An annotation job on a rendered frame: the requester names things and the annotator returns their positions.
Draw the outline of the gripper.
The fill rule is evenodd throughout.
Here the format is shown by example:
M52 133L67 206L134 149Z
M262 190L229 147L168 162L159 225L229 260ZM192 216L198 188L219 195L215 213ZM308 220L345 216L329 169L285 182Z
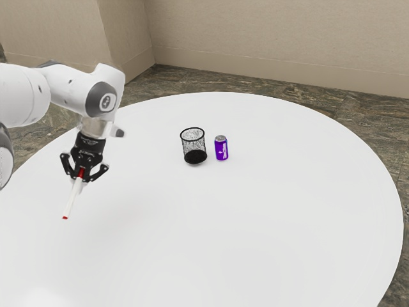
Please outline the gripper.
M65 173L72 179L76 179L79 174L79 168L93 168L102 162L103 151L106 139L95 139L78 132L75 144L70 153L61 153L60 159ZM72 156L75 166L70 163ZM101 163L99 170L93 174L84 175L82 178L81 189L89 183L96 181L104 175L109 169L109 165Z

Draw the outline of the white pen with red ends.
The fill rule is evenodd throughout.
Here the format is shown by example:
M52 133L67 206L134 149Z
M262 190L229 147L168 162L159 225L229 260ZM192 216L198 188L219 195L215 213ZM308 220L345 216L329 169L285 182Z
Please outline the white pen with red ends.
M68 199L68 202L66 204L66 207L63 211L63 216L62 219L68 219L73 207L73 204L75 202L76 197L79 195L79 193L82 190L82 185L83 185L83 176L84 176L84 168L80 168L77 178L75 179L73 183L73 187Z

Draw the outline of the black mesh pen holder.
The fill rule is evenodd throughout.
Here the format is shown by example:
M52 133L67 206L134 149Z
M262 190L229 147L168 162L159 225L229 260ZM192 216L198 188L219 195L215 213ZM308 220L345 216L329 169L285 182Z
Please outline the black mesh pen holder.
M189 164L200 164L207 159L205 132L202 128L186 128L181 131L180 139L185 162Z

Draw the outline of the purple drink can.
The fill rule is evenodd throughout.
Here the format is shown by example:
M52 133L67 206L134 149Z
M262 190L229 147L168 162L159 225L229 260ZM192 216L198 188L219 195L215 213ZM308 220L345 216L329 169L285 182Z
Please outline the purple drink can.
M215 155L218 161L225 161L228 159L228 139L224 135L217 135L214 140Z

